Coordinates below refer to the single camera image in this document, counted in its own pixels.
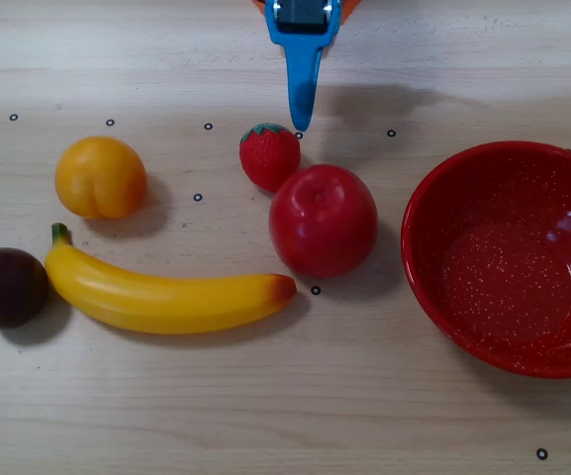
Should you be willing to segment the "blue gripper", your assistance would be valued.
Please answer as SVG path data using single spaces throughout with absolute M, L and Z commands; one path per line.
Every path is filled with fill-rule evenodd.
M 341 0 L 267 0 L 264 17 L 271 40 L 285 48 L 291 119 L 301 132 L 311 124 L 321 60 L 338 33 Z M 312 47 L 287 47 L 316 45 Z

